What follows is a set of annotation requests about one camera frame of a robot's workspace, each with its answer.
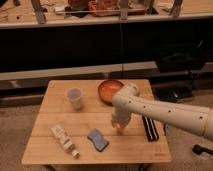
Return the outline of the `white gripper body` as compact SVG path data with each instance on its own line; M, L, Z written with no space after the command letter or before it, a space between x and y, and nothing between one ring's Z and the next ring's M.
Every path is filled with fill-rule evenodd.
M112 126L118 126L119 128L125 128L131 120L131 112L119 107L115 107L112 112Z

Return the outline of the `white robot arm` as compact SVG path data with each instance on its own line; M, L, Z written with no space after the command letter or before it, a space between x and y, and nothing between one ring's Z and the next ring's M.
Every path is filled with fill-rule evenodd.
M123 130L133 114L151 118L213 141L213 108L149 100L127 83L112 97L112 125Z

